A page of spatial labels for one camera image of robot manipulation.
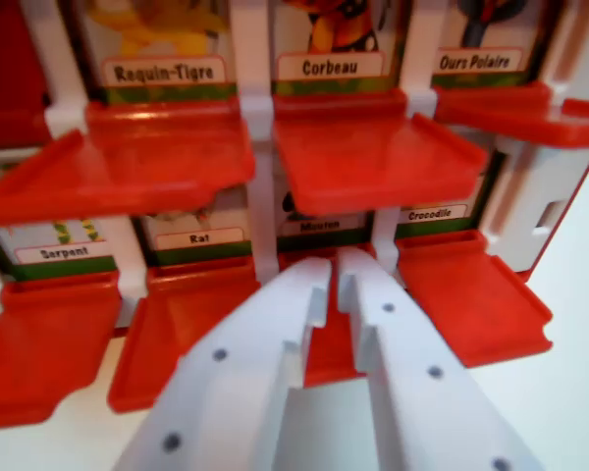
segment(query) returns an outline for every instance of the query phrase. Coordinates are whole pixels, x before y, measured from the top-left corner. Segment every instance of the white surface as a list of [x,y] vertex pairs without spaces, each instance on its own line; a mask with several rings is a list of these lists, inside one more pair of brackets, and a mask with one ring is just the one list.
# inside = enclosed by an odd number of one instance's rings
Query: white surface
[[[544,354],[471,376],[546,469],[589,471],[589,177],[529,285],[552,309]],[[0,430],[0,471],[111,469],[145,412],[115,415],[106,394],[123,341],[96,382],[47,422]],[[366,382],[291,392],[276,469],[377,469]]]
[[427,315],[363,250],[338,252],[338,308],[367,374],[380,469],[542,469]]
[[273,211],[273,99],[267,0],[231,1],[238,97],[255,156],[255,176],[246,184],[255,277],[265,284],[279,273]]
[[395,232],[400,221],[402,209],[383,208],[375,211],[373,230],[371,231],[371,245],[375,249],[377,261],[388,273],[397,271],[400,251],[395,245]]
[[122,310],[116,325],[127,327],[134,317],[137,303],[148,295],[146,262],[129,216],[109,216],[96,221],[111,247],[120,274],[118,291],[122,297]]
[[87,95],[56,0],[21,0],[22,13],[48,84],[51,104],[44,118],[53,138],[87,131]]
[[[114,470],[272,469],[289,388],[303,386],[312,329],[325,325],[331,277],[329,260],[302,260],[203,337]],[[174,452],[162,450],[169,437],[181,444]]]
[[480,231],[488,253],[515,272],[530,270],[589,167],[589,148],[555,149],[499,136],[507,154]]
[[567,97],[589,100],[589,0],[565,2],[539,80],[554,92],[555,105]]
[[428,118],[434,116],[438,96],[430,83],[448,8],[448,0],[412,3],[399,84],[407,96],[406,115],[409,117],[414,113]]

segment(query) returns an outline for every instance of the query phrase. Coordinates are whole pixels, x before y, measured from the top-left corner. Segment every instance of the green stripe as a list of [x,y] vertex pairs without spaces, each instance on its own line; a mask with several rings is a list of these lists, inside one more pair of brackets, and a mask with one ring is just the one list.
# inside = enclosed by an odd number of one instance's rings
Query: green stripe
[[428,221],[427,223],[399,224],[395,238],[428,236],[430,234],[451,233],[471,229],[471,218]]
[[527,72],[497,72],[491,74],[445,74],[432,76],[432,85],[443,88],[473,88],[476,86],[514,86],[528,81]]
[[393,76],[372,78],[343,78],[336,80],[282,80],[273,81],[277,95],[310,95],[316,93],[371,93],[388,91],[397,80]]
[[190,86],[129,86],[98,90],[107,103],[152,103],[162,101],[226,100],[236,95],[235,83]]
[[157,265],[178,265],[180,263],[202,262],[218,258],[243,257],[250,254],[251,242],[250,240],[245,240],[243,242],[203,245],[201,247],[156,250],[154,252],[154,259]]
[[86,273],[111,272],[113,270],[116,270],[114,258],[107,256],[65,260],[61,262],[13,265],[12,275],[19,282],[27,282],[31,280],[83,275]]

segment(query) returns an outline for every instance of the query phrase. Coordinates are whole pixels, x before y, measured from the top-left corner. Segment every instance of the black dot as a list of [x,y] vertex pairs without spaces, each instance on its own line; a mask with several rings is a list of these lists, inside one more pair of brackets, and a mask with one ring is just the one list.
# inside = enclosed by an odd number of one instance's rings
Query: black dot
[[495,458],[493,460],[493,469],[496,471],[510,471],[512,468],[508,461],[503,458]]
[[440,380],[443,378],[443,370],[440,367],[434,365],[428,368],[428,375],[430,375],[435,380]]
[[227,358],[227,350],[225,348],[219,348],[214,351],[213,356],[216,361],[223,361],[225,358]]
[[162,444],[164,451],[172,453],[181,446],[181,436],[175,432],[172,432],[166,436],[164,443]]

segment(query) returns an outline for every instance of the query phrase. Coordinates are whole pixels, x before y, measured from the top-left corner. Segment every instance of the white plastic frame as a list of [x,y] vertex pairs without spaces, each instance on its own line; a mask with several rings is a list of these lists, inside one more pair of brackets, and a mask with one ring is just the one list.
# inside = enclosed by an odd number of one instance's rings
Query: white plastic frame
[[[589,99],[589,0],[566,2],[540,80],[553,105]],[[534,265],[589,168],[589,148],[555,149],[496,137],[507,154],[487,202],[480,231],[488,253],[514,271]]]
[[[406,115],[409,117],[414,113],[434,117],[438,97],[430,83],[448,8],[448,0],[414,0],[412,3],[398,85],[407,96]],[[399,206],[378,209],[373,219],[371,244],[378,262],[392,274],[397,273],[400,259],[395,233],[401,213]]]
[[279,273],[273,182],[268,0],[231,0],[232,40],[241,114],[255,156],[255,176],[246,184],[255,277],[261,284]]

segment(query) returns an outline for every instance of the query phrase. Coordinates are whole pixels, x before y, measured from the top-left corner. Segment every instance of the compartment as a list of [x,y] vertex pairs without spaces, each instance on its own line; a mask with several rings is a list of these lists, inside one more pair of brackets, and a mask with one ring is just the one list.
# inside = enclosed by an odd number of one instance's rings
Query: compartment
[[403,206],[395,238],[428,236],[478,227],[505,155],[495,150],[493,134],[462,127],[451,127],[451,131],[484,149],[490,156],[487,164],[467,198]]
[[467,367],[540,353],[550,310],[477,231],[398,241],[407,291]]
[[273,0],[273,92],[388,91],[397,85],[410,0]]
[[370,239],[372,214],[368,212],[312,217],[298,211],[286,172],[277,156],[273,161],[278,251],[311,250]]
[[64,0],[90,96],[111,104],[236,94],[226,0]]
[[[136,240],[130,240],[131,225],[128,218],[116,215],[191,211],[209,204],[219,191],[239,186],[253,175],[253,155],[236,101],[113,108],[94,104],[87,110],[87,122],[88,134],[73,131],[65,135],[0,179],[0,226],[34,225],[36,221],[50,220],[55,222],[50,227],[54,233],[44,236],[54,237],[58,242],[76,242],[76,233],[80,231],[81,238],[89,239],[86,243],[100,243],[92,240],[101,237],[95,220],[84,223],[82,215],[114,216],[105,220],[105,228],[118,231],[110,243],[114,256],[119,253],[122,261],[118,272],[5,287],[5,309],[0,314],[0,355],[4,360],[0,364],[8,368],[0,372],[0,391],[15,384],[24,387],[0,396],[0,426],[43,420],[66,394],[93,380],[123,301],[130,308],[132,301],[146,295],[139,290],[143,263]],[[66,244],[59,246],[63,247],[58,249],[61,253],[67,250]],[[207,320],[199,324],[208,329],[257,286],[249,260],[229,271],[219,271],[220,267],[214,266],[205,267],[208,273],[192,266],[187,271],[183,267],[180,270],[180,266],[168,268],[152,269],[149,273],[152,297],[141,301],[129,333],[131,339],[137,339],[128,341],[128,345],[137,343],[139,350],[144,342],[142,348],[148,354],[159,331],[154,328],[146,335],[139,333],[144,315],[140,309],[144,306],[164,303],[147,309],[155,323],[165,319],[162,310],[172,309],[172,322],[178,328],[175,331],[173,327],[166,334],[179,336],[181,345],[189,346],[187,339],[198,339],[187,329],[192,329],[192,319],[197,314],[191,309],[199,301],[207,312]],[[225,281],[214,275],[224,272],[230,274]],[[201,282],[205,279],[213,281],[212,288]],[[177,294],[168,296],[174,287],[179,287]],[[18,294],[17,302],[5,297],[13,290]],[[210,324],[213,313],[216,317]],[[23,340],[22,346],[13,339]],[[165,337],[160,346],[166,350],[171,341]],[[64,352],[69,345],[75,345],[76,352]],[[38,359],[38,365],[48,370],[39,378],[35,377],[37,370],[21,358],[22,352],[28,350],[31,358]],[[55,360],[44,362],[47,355],[54,355]],[[133,350],[126,355],[133,355]],[[137,370],[152,373],[152,363],[141,365],[142,359],[138,354],[134,363]],[[170,366],[174,367],[175,361],[173,358]],[[57,379],[66,368],[73,368],[74,372],[66,379]]]
[[[0,179],[17,164],[0,166]],[[0,226],[0,271],[16,281],[116,270],[111,247],[95,219]]]
[[243,185],[219,191],[212,201],[200,208],[149,214],[140,217],[136,224],[151,266],[251,254]]
[[520,85],[535,79],[562,8],[548,0],[450,0],[432,85]]

